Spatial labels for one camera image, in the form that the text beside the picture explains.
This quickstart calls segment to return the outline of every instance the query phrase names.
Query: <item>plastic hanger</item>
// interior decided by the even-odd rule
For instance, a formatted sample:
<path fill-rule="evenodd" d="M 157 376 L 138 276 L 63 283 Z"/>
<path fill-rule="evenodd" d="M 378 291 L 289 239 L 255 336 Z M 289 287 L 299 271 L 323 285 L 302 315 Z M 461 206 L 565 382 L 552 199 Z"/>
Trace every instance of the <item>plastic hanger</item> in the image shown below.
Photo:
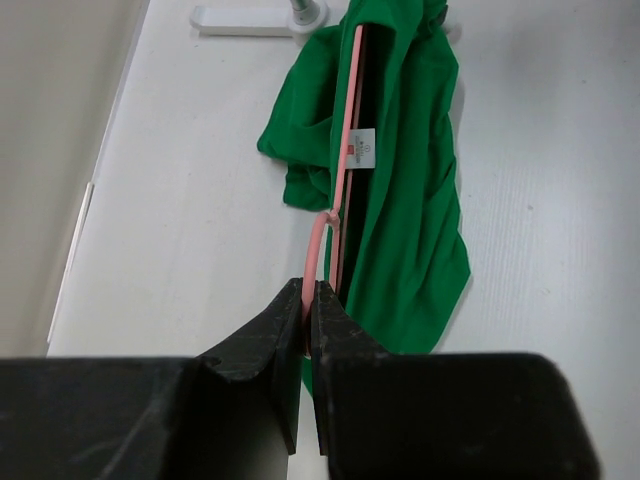
<path fill-rule="evenodd" d="M 364 63 L 364 25 L 356 27 L 353 50 L 351 53 L 351 67 L 349 70 L 349 82 L 347 86 L 346 107 L 342 123 L 342 138 L 340 142 L 340 156 L 338 158 L 338 171 L 336 174 L 336 188 L 333 197 L 333 205 L 328 212 L 322 212 L 316 217 L 311 230 L 311 239 L 307 249 L 304 276 L 302 278 L 302 322 L 303 330 L 309 322 L 309 312 L 313 302 L 316 272 L 318 269 L 318 257 L 324 227 L 329 225 L 332 231 L 331 256 L 329 262 L 329 285 L 336 293 L 339 293 L 342 266 L 344 262 L 344 244 L 346 239 L 346 226 L 348 220 L 349 197 L 351 195 L 352 172 L 347 170 L 347 153 L 349 148 L 349 135 L 353 128 L 357 128 L 359 122 L 360 101 L 362 95 L 362 65 Z M 346 199 L 344 209 L 344 221 L 340 220 L 340 209 L 345 189 Z"/>

